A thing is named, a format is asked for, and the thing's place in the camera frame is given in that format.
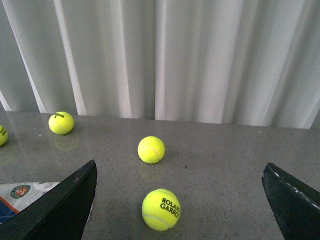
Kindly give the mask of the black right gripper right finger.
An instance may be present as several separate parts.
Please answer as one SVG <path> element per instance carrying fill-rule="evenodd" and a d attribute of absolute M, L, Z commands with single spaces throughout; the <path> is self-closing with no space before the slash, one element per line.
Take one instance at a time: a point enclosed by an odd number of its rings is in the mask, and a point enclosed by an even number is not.
<path fill-rule="evenodd" d="M 261 181 L 284 239 L 318 240 L 320 193 L 271 162 Z"/>

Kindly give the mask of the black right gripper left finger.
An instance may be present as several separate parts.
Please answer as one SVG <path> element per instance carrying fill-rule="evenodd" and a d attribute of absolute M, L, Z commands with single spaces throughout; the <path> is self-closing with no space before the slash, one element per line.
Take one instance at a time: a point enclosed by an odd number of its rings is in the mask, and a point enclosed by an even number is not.
<path fill-rule="evenodd" d="M 0 226 L 2 240 L 80 240 L 97 186 L 88 161 L 52 190 Z"/>

